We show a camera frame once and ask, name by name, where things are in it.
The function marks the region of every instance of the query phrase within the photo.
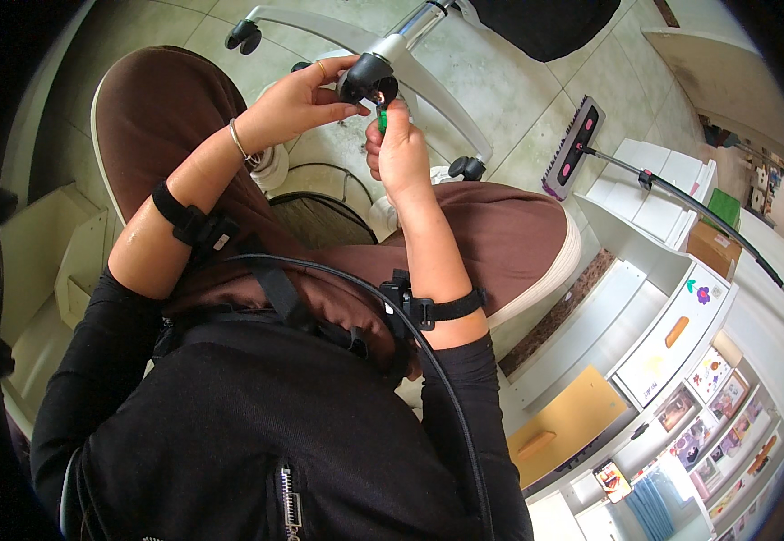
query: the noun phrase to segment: silver bangle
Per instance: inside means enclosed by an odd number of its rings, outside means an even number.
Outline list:
[[[233,136],[233,141],[235,142],[235,146],[239,147],[239,152],[241,152],[241,157],[244,161],[247,161],[248,155],[245,153],[245,149],[241,147],[241,143],[239,142],[239,136],[235,134],[235,119],[230,119],[230,135]]]

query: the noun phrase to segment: woman's hand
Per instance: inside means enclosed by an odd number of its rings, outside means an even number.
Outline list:
[[[389,104],[386,119],[385,136],[380,135],[376,121],[365,130],[365,159],[371,177],[383,183],[386,197],[400,218],[399,204],[436,201],[429,174],[429,147],[422,131],[410,124],[410,114],[402,101]]]
[[[334,90],[320,88],[337,81],[356,60],[355,55],[324,58],[322,68],[314,63],[276,82],[235,121],[245,152],[285,143],[311,128],[355,114],[368,116],[364,106],[339,102]]]

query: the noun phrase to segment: cardboard box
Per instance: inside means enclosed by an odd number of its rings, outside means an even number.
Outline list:
[[[741,257],[741,245],[707,223],[699,222],[690,230],[687,253],[695,255],[718,275],[732,281]]]

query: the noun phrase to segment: smartphone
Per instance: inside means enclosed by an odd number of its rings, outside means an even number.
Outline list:
[[[602,466],[594,470],[594,477],[613,504],[633,492],[633,487],[629,485],[627,478],[623,476],[621,470],[617,469],[617,465],[611,459],[606,460]]]

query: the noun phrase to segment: black jacket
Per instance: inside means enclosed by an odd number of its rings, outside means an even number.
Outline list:
[[[429,366],[422,424],[370,363],[284,326],[198,327],[143,379],[160,322],[161,303],[105,273],[34,428],[34,485],[53,517],[76,451],[68,511],[86,538],[478,534],[461,498],[457,423]],[[490,339],[438,355],[480,454],[498,538],[532,538]],[[286,498],[301,511],[289,532]]]

